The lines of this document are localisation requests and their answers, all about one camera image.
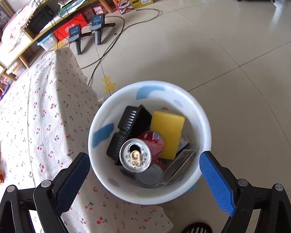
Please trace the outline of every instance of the black plastic tray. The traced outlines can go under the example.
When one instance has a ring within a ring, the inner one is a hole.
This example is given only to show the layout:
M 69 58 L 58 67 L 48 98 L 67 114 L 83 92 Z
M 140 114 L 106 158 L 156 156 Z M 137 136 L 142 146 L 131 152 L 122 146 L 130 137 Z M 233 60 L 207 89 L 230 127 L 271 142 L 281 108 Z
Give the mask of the black plastic tray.
M 139 136 L 151 124 L 152 115 L 143 105 L 127 106 L 118 124 L 119 132 L 115 132 L 107 149 L 107 155 L 120 166 L 120 149 L 129 139 Z

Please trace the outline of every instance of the blue gripper pad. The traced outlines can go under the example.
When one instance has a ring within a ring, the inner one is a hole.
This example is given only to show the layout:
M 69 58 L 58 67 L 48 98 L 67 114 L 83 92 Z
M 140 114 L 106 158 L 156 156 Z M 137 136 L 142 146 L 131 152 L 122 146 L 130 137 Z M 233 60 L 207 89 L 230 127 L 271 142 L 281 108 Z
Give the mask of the blue gripper pad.
M 220 209 L 232 216 L 235 210 L 233 191 L 205 152 L 199 157 L 199 167 Z
M 79 163 L 75 166 L 62 184 L 61 188 L 57 191 L 55 211 L 58 216 L 61 216 L 63 212 L 67 212 L 70 209 L 78 191 L 89 173 L 90 166 L 91 163 L 89 156 L 86 153 L 83 153 Z

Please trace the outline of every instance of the cherry print fabric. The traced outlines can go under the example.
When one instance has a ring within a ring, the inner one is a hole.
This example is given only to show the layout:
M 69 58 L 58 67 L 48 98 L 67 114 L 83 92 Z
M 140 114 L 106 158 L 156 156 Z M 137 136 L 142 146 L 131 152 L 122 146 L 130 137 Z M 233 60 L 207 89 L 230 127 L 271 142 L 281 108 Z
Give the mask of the cherry print fabric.
M 69 48 L 49 53 L 26 71 L 0 102 L 0 154 L 5 189 L 38 186 L 87 152 L 89 129 L 98 111 Z M 36 211 L 36 232 L 44 233 Z M 71 233 L 168 232 L 173 224 L 159 206 L 131 204 L 112 195 L 91 169 L 70 210 L 61 216 Z

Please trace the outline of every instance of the metal can lid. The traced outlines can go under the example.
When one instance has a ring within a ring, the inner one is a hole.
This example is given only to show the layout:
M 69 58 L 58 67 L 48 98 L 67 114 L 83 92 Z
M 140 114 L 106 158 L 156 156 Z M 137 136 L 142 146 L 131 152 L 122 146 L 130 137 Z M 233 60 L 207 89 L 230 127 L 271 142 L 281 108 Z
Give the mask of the metal can lid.
M 140 164 L 138 166 L 132 166 L 131 153 L 135 149 L 140 150 Z M 149 168 L 151 164 L 152 156 L 151 151 L 147 144 L 138 138 L 132 138 L 127 140 L 120 150 L 121 164 L 130 172 L 139 173 Z
M 164 172 L 158 165 L 153 165 L 147 170 L 135 173 L 135 180 L 144 187 L 158 186 L 164 178 Z

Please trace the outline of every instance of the device screen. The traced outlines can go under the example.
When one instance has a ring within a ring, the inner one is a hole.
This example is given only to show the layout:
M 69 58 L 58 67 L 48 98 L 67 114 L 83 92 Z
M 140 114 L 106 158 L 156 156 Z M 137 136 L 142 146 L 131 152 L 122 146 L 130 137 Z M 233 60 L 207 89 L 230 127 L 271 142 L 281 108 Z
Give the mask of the device screen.
M 79 32 L 79 27 L 78 27 L 78 25 L 72 27 L 69 31 L 70 31 L 70 35 L 75 35 L 75 34 L 77 34 L 77 33 Z
M 102 15 L 96 15 L 92 17 L 92 25 L 102 23 L 102 21 L 103 21 Z

